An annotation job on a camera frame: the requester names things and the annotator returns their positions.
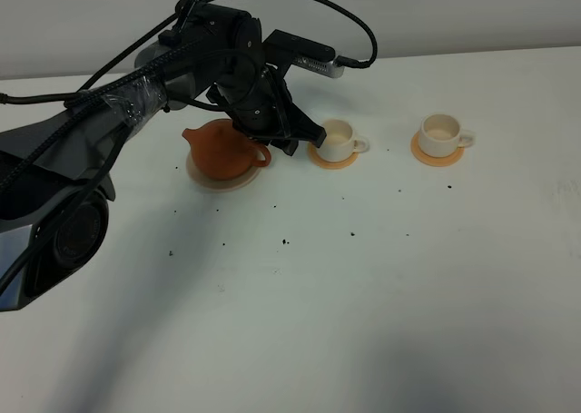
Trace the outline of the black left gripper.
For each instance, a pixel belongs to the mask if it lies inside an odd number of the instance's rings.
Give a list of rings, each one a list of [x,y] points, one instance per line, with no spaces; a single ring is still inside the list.
[[[259,81],[242,100],[246,87],[232,76],[210,87],[206,94],[210,103],[223,109],[233,127],[249,138],[292,156],[298,141],[323,144],[325,129],[316,124],[296,104],[287,105],[285,83],[274,65],[266,64]]]

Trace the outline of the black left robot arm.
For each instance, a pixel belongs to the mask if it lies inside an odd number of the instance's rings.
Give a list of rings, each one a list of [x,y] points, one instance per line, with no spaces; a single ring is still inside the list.
[[[325,130],[292,101],[284,76],[299,56],[329,62],[322,44],[261,34],[249,13],[186,3],[156,30],[126,76],[61,96],[64,110],[1,135],[1,308],[19,310],[80,270],[99,250],[115,197],[110,171],[158,112],[227,113],[252,146],[293,154]]]

